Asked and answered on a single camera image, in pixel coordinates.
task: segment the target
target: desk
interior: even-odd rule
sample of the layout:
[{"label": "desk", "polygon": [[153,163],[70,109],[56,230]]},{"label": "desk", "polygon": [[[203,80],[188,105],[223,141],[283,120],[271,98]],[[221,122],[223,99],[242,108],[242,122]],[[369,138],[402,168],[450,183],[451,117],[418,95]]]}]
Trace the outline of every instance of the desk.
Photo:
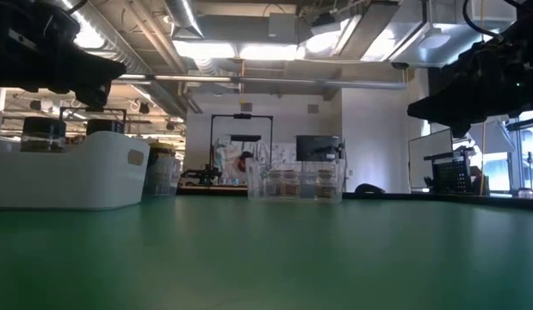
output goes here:
[{"label": "desk", "polygon": [[159,198],[0,211],[0,310],[533,309],[533,212]]}]

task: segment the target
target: ceiling light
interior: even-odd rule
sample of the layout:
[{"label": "ceiling light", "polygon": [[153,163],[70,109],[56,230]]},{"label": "ceiling light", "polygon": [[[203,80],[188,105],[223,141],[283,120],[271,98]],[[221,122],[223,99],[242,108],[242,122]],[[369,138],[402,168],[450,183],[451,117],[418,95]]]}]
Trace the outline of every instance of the ceiling light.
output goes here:
[{"label": "ceiling light", "polygon": [[[67,8],[72,8],[73,3],[70,0],[61,0]],[[105,39],[86,21],[83,16],[74,12],[73,17],[80,24],[80,32],[77,34],[75,43],[82,48],[100,48],[105,44]]]},{"label": "ceiling light", "polygon": [[192,59],[226,59],[235,57],[232,44],[223,42],[185,42],[174,40],[180,56]]},{"label": "ceiling light", "polygon": [[448,43],[450,36],[447,34],[434,34],[425,37],[418,45],[419,48],[435,49]]},{"label": "ceiling light", "polygon": [[82,116],[82,115],[80,115],[79,113],[73,113],[73,116],[75,116],[75,117],[77,117],[77,118],[79,118],[79,119],[81,119],[81,120],[86,120],[86,119],[87,119],[86,116]]},{"label": "ceiling light", "polygon": [[239,57],[252,60],[294,60],[296,54],[296,45],[247,44]]},{"label": "ceiling light", "polygon": [[123,74],[119,79],[128,78],[128,79],[145,79],[146,76],[143,74]]},{"label": "ceiling light", "polygon": [[340,33],[340,31],[331,31],[313,36],[306,42],[307,50],[312,53],[318,53],[330,47],[333,48]]},{"label": "ceiling light", "polygon": [[[138,134],[136,133],[126,133],[125,135],[128,137],[138,136]],[[182,138],[180,134],[173,134],[173,133],[140,134],[140,136],[144,139],[147,139],[147,138]]]},{"label": "ceiling light", "polygon": [[212,82],[212,83],[230,83],[230,77],[200,77],[200,76],[184,76],[184,75],[170,75],[170,76],[155,76],[155,79],[161,81],[184,81],[184,82]]},{"label": "ceiling light", "polygon": [[388,29],[383,30],[360,60],[384,61],[393,52],[395,44],[394,33]]}]

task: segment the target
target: computer monitor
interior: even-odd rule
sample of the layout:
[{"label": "computer monitor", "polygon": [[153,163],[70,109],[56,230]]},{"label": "computer monitor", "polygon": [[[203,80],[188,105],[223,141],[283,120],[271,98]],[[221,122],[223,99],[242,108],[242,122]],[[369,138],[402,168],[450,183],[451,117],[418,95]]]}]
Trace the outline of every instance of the computer monitor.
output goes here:
[{"label": "computer monitor", "polygon": [[339,159],[341,139],[337,136],[297,136],[297,161],[330,162]]}]

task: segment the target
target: green table surface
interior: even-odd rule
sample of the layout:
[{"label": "green table surface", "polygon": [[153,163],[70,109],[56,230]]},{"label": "green table surface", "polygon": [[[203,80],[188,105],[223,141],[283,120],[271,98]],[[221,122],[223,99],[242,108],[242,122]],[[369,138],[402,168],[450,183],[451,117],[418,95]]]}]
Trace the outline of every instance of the green table surface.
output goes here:
[{"label": "green table surface", "polygon": [[0,211],[0,309],[533,309],[533,212],[204,196]]}]

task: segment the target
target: ceiling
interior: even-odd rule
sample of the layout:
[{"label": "ceiling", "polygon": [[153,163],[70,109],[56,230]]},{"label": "ceiling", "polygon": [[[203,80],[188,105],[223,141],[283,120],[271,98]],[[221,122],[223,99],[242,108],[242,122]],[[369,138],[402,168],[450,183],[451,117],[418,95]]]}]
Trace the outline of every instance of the ceiling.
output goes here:
[{"label": "ceiling", "polygon": [[[130,47],[150,66],[156,74],[181,73],[174,72],[169,64],[160,55],[157,48],[148,40],[138,27],[134,19],[123,7],[125,0],[90,0],[99,12],[117,29]],[[140,0],[151,12],[154,21],[161,27],[162,35],[169,37],[170,25],[165,22],[167,13],[163,0]],[[296,10],[312,7],[327,7],[333,1],[310,0],[203,0],[194,1],[199,16],[203,15],[230,15],[230,16],[268,16],[270,12],[294,13]],[[183,58],[183,63],[188,70],[197,70],[193,59]],[[344,62],[334,64],[331,61],[256,61],[247,60],[244,63],[232,59],[218,59],[220,69],[233,74],[239,74],[245,68],[248,77],[273,77],[273,78],[344,78],[362,79],[365,81],[401,82],[401,73],[390,67],[390,64],[371,63],[356,64]],[[345,72],[358,74],[342,75]],[[226,90],[227,93],[241,91]],[[247,93],[272,93],[272,94],[325,94],[327,90],[318,86],[302,86],[289,84],[246,84],[243,92]]]},{"label": "ceiling", "polygon": [[[77,0],[50,0],[56,3],[74,3]],[[171,18],[166,9],[165,1],[176,0],[90,0],[78,12],[88,23],[107,38],[105,50],[122,55],[120,60],[127,64],[128,72],[132,74],[155,75],[180,75],[204,74],[198,71],[195,61],[191,58],[180,57],[172,44]],[[474,40],[479,40],[477,33],[472,33],[467,26],[462,25],[462,20],[455,13],[457,4],[462,0],[431,0],[432,8],[425,7],[426,2],[420,0],[197,0],[195,10],[197,21],[202,17],[216,16],[226,21],[240,17],[259,18],[270,13],[280,11],[294,15],[297,21],[295,29],[297,35],[301,26],[310,33],[310,23],[319,12],[326,12],[332,8],[347,9],[350,16],[355,18],[356,29],[350,31],[346,45],[340,50],[337,57],[316,57],[306,60],[294,61],[259,61],[242,59],[214,59],[223,76],[244,76],[258,78],[304,78],[321,80],[343,80],[351,82],[383,82],[385,84],[402,84],[404,74],[396,70],[388,61],[405,62],[413,65],[430,63],[430,65],[443,65],[450,59],[448,53],[457,55],[460,49],[467,48]],[[479,0],[472,0],[472,11]],[[501,20],[502,16],[512,14],[508,6],[487,6],[487,11],[494,13],[491,18]],[[249,27],[247,24],[231,25],[232,29]],[[462,38],[459,48],[421,50],[420,43],[429,35],[431,28],[442,29],[455,38]],[[393,37],[383,38],[387,33]],[[390,39],[376,43],[379,39]],[[372,55],[374,62],[362,62],[364,55],[369,55],[373,47],[383,47]],[[153,87],[144,85],[113,85],[108,102],[108,108],[126,109],[130,114],[130,121],[149,121],[150,124],[131,125],[127,131],[139,133],[163,132],[168,115],[185,118],[188,112],[200,113],[198,102],[193,102],[192,93],[213,92],[215,95],[223,93],[264,93],[275,95],[323,95],[330,99],[337,88],[325,87],[321,83],[246,83],[246,84],[199,84],[177,81],[152,82]],[[22,90],[10,90],[6,104],[6,116],[9,117],[8,126],[20,127],[21,122],[16,119],[21,115],[33,115],[28,112],[31,100],[39,98],[63,100],[63,104],[71,105],[73,94],[56,95],[49,91],[38,94],[23,94]],[[149,115],[139,115],[135,102],[149,102],[152,111]],[[98,115],[97,117],[112,118],[112,115]],[[70,128],[80,130],[81,121],[73,122]],[[183,133],[185,127],[179,124],[177,131]]]}]

